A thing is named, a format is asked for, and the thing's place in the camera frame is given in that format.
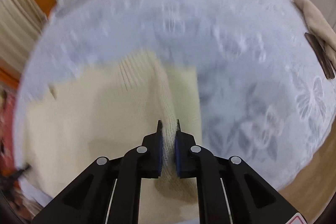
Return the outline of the cream knit sweater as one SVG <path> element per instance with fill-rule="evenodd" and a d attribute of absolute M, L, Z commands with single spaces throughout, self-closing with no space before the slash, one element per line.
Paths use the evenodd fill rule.
<path fill-rule="evenodd" d="M 179 223 L 198 216 L 195 179 L 179 180 L 174 141 L 183 125 L 202 140 L 197 72 L 163 65 L 140 52 L 107 67 L 87 69 L 78 79 L 52 85 L 27 109 L 27 180 L 56 196 L 100 156 L 122 157 L 163 124 L 163 165 L 158 180 L 141 187 L 140 223 Z"/>

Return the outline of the pink clutter beside bed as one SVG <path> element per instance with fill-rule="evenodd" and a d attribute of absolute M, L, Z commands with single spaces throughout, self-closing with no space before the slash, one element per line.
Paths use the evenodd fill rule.
<path fill-rule="evenodd" d="M 27 207 L 29 202 L 22 194 L 19 179 L 29 169 L 29 164 L 16 167 L 14 159 L 13 117 L 15 92 L 5 84 L 1 84 L 1 195 L 14 213 L 15 220 L 31 223 L 33 215 Z"/>

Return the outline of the blue butterfly bed sheet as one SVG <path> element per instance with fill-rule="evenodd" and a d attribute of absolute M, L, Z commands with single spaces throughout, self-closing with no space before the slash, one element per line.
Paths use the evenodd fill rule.
<path fill-rule="evenodd" d="M 197 72 L 197 143 L 219 157 L 241 157 L 280 190 L 309 164 L 335 118 L 335 82 L 326 79 L 306 32 L 293 0 L 79 0 L 57 6 L 23 75 L 15 161 L 28 163 L 27 109 L 52 85 L 152 52 L 163 65 Z M 19 181 L 23 195 L 46 206 L 54 197 L 29 183 L 29 171 Z"/>

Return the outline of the beige garment on bed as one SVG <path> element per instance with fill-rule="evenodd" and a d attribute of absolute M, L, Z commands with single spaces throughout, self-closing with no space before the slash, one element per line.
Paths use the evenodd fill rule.
<path fill-rule="evenodd" d="M 309 32 L 325 42 L 326 57 L 335 69 L 336 36 L 333 28 L 310 0 L 293 0 L 293 2 L 302 11 Z"/>

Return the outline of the beige curtain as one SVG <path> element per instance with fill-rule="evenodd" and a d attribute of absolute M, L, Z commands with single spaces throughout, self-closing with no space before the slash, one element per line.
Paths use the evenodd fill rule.
<path fill-rule="evenodd" d="M 34 0 L 1 0 L 1 59 L 21 73 L 46 21 Z"/>

